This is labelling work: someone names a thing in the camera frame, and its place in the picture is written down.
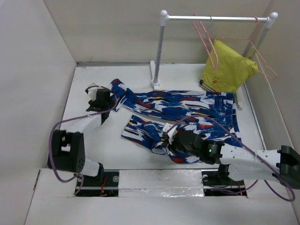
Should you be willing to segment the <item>blue white red patterned trousers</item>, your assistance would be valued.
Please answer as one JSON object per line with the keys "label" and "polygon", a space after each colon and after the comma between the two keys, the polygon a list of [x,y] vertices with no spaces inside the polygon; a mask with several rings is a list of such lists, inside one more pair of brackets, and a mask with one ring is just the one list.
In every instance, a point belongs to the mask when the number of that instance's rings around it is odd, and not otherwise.
{"label": "blue white red patterned trousers", "polygon": [[[240,147],[241,137],[237,122],[234,94],[224,92],[190,90],[154,90],[134,93],[119,79],[110,85],[116,94],[118,105],[143,116],[167,121],[190,118],[178,125],[180,131],[191,130],[205,140],[219,141]],[[186,154],[171,153],[162,139],[165,123],[145,120],[132,115],[121,136],[137,143],[154,154],[168,155],[177,164],[199,162]]]}

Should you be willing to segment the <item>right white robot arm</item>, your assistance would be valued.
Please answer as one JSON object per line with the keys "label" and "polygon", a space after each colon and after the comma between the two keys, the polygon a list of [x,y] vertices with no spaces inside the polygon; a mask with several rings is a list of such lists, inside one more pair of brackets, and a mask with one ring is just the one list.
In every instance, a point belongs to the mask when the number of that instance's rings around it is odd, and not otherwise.
{"label": "right white robot arm", "polygon": [[163,136],[171,153],[183,153],[209,165],[218,164],[217,180],[223,185],[232,180],[280,181],[283,178],[291,188],[300,188],[300,156],[290,146],[249,152],[242,147],[205,140],[191,130],[165,131]]}

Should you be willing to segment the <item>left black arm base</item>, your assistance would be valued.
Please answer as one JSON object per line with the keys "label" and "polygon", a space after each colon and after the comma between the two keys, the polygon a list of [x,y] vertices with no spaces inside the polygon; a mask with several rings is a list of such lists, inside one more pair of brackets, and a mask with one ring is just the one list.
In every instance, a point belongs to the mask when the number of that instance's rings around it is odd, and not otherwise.
{"label": "left black arm base", "polygon": [[75,196],[78,197],[118,197],[120,172],[102,171],[101,177],[90,177],[84,175],[83,185],[78,180],[75,187]]}

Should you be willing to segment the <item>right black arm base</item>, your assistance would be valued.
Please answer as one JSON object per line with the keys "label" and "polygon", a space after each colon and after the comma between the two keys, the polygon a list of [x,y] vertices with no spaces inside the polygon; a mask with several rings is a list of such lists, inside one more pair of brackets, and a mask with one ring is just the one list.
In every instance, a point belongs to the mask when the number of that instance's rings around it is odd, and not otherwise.
{"label": "right black arm base", "polygon": [[202,170],[204,196],[246,196],[244,180],[234,181],[229,178],[228,165],[218,169]]}

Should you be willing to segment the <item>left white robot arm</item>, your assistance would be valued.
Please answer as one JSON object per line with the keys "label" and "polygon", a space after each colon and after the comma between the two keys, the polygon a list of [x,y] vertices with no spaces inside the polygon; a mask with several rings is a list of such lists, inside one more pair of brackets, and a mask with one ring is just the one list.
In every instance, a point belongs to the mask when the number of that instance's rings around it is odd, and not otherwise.
{"label": "left white robot arm", "polygon": [[105,87],[89,86],[89,107],[83,116],[58,122],[49,137],[48,166],[61,182],[58,171],[74,173],[74,178],[88,176],[89,182],[99,186],[104,182],[103,166],[85,156],[84,137],[101,126],[117,105],[116,94]]}

